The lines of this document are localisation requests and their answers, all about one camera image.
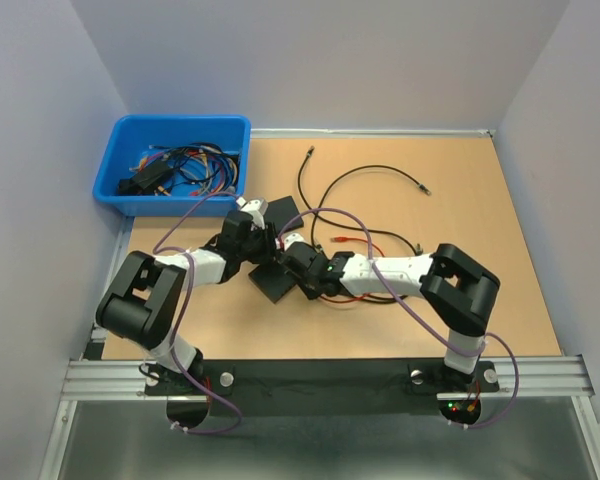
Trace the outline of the aluminium frame rail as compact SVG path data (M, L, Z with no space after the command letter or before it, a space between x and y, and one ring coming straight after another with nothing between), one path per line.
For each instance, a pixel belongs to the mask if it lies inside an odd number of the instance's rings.
M507 257L523 280L530 318L496 304L489 354L500 373L516 354L522 383L508 415L465 431L438 416L370 414L246 417L224 435L172 430L162 398L142 390L139 350L110 338L103 360L72 362L61 398L75 408L70 435L53 440L45 479L593 479L590 387L579 360L564 360L528 257ZM402 308L268 301L245 275L193 297L188 340L211 360L434 357L442 345Z

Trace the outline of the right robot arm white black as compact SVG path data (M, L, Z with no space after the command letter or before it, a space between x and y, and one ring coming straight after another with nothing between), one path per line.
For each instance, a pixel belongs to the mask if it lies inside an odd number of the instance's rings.
M370 258L338 252L329 258L303 241L294 241L278 261L309 299L390 295L445 345L440 366L443 384L462 390L475 380L500 280L458 247L441 244L436 251L415 257ZM426 300L447 326L448 336L440 336L426 324L404 302L405 297Z

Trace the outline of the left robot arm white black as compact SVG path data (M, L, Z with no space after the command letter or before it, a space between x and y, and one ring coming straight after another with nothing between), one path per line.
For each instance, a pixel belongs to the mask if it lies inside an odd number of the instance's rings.
M234 210L204 246L194 250L158 247L161 255L133 251L127 255L95 312L96 324L141 347L168 369L168 382L190 394L203 377L203 354L177 332L174 317L180 297L197 286L222 284L243 263L275 260L276 229L255 213Z

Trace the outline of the black network switch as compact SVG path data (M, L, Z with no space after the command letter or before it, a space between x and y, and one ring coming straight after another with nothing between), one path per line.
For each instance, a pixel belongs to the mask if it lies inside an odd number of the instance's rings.
M293 231L304 226L299 210L292 196L285 196L268 203L265 222L272 223L277 234L281 230Z
M277 263L258 265L249 273L251 282L273 304L279 302L295 286L296 281Z

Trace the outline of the black base mat strip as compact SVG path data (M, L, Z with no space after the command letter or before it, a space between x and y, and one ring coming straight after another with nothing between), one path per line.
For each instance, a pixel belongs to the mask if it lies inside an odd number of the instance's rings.
M441 396L464 400L499 389L495 366L457 373L440 358L207 360L199 379L213 393L202 411L229 418L444 413Z

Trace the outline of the blue plastic bin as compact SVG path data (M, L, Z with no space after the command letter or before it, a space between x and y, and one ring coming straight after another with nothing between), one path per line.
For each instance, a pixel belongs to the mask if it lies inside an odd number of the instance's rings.
M129 217L235 208L246 186L251 122L241 115L128 115L114 126L94 183L97 201Z

